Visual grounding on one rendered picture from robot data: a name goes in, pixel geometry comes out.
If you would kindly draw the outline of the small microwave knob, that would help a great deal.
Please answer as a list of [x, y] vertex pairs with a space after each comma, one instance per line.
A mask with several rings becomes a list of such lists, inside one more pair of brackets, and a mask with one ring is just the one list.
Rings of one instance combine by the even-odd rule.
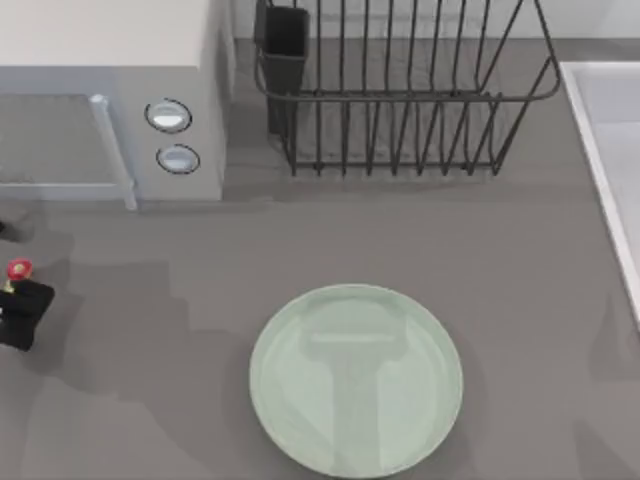
[[199, 154], [184, 144], [161, 148], [156, 152], [155, 158], [156, 163], [172, 175], [192, 174], [201, 164]]

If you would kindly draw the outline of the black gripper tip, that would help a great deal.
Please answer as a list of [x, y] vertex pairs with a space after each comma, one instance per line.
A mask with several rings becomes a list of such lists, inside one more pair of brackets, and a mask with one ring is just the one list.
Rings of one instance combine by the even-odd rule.
[[13, 282], [12, 286], [12, 292], [0, 290], [0, 344], [28, 352], [55, 290], [30, 279]]

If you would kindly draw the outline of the pale green plate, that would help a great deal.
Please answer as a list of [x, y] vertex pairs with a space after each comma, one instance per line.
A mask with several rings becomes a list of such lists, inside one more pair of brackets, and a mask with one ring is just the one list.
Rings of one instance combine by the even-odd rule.
[[417, 300], [334, 284], [269, 318], [248, 388], [263, 431], [287, 457], [329, 477], [373, 480], [441, 446], [462, 408], [464, 374], [449, 332]]

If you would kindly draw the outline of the large microwave knob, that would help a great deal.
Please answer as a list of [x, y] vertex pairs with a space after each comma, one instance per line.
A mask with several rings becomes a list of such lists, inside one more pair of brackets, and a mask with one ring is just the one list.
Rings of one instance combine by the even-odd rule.
[[155, 130], [178, 134], [189, 129], [193, 115], [186, 105], [169, 98], [149, 103], [144, 108], [146, 122]]

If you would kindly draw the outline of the pale microwave oven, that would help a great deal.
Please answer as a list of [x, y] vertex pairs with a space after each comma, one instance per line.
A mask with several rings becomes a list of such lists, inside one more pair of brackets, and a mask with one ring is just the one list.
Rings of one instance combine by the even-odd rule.
[[216, 202], [230, 0], [0, 0], [0, 201]]

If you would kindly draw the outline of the red and green knob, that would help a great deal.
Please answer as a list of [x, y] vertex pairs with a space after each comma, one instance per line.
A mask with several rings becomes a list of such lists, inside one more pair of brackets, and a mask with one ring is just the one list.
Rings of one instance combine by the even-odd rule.
[[8, 293], [14, 291], [13, 283], [24, 279], [29, 279], [33, 273], [33, 263], [27, 258], [15, 258], [7, 264], [7, 279], [2, 290]]

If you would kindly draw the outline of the black cutlery holder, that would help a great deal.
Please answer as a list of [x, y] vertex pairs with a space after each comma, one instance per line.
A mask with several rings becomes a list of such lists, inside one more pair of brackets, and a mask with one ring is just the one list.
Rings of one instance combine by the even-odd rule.
[[256, 0], [254, 42], [266, 85], [268, 132], [286, 130], [286, 107], [302, 88], [310, 15], [305, 8]]

